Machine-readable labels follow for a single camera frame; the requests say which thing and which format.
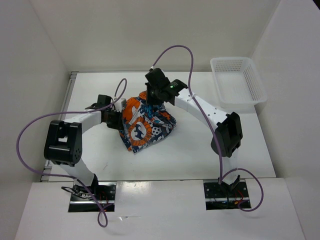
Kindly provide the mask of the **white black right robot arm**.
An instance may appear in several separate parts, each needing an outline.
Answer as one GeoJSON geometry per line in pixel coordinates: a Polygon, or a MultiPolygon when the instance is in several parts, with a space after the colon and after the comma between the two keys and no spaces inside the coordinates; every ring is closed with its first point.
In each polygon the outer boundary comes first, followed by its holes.
{"type": "Polygon", "coordinates": [[[219,191],[225,197],[232,196],[240,182],[237,170],[238,149],[243,138],[240,116],[206,102],[179,79],[170,81],[160,68],[151,68],[145,77],[148,104],[170,103],[185,110],[213,131],[210,146],[219,157],[219,191]]]}

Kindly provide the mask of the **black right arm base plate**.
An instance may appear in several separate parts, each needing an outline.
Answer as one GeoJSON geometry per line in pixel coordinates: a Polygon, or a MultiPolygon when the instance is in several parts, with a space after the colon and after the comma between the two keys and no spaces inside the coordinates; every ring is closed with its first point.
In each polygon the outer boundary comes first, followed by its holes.
{"type": "Polygon", "coordinates": [[[206,210],[233,210],[240,204],[242,209],[251,209],[249,192],[245,181],[241,180],[232,190],[225,183],[204,181],[206,210]]]}

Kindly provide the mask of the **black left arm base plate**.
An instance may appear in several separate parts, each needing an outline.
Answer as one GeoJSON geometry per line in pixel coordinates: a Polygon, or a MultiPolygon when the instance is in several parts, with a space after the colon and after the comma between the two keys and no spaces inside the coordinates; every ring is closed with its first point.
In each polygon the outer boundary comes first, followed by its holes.
{"type": "MultiPolygon", "coordinates": [[[[92,193],[105,212],[115,211],[116,187],[116,182],[100,182],[97,190],[92,190],[92,193]]],[[[69,213],[100,211],[96,202],[82,186],[62,186],[61,189],[71,194],[68,207],[69,213]]]]}

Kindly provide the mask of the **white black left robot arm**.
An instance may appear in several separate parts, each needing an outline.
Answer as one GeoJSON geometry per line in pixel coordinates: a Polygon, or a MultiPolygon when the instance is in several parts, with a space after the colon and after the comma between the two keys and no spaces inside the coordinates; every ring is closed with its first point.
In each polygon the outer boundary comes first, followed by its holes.
{"type": "Polygon", "coordinates": [[[106,123],[111,129],[123,130],[122,110],[125,104],[125,98],[113,100],[108,95],[100,94],[97,102],[82,113],[69,119],[50,122],[44,157],[72,177],[74,195],[83,194],[89,200],[99,196],[101,188],[98,177],[88,169],[82,159],[83,134],[101,123],[106,123]]]}

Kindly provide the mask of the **colourful patterned shorts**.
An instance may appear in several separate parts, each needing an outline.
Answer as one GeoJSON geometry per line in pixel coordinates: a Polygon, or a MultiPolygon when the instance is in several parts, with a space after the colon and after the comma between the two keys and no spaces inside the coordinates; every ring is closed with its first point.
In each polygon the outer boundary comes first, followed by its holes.
{"type": "Polygon", "coordinates": [[[120,137],[134,154],[166,138],[177,126],[177,120],[165,105],[147,104],[147,92],[129,98],[122,107],[123,130],[120,137]]]}

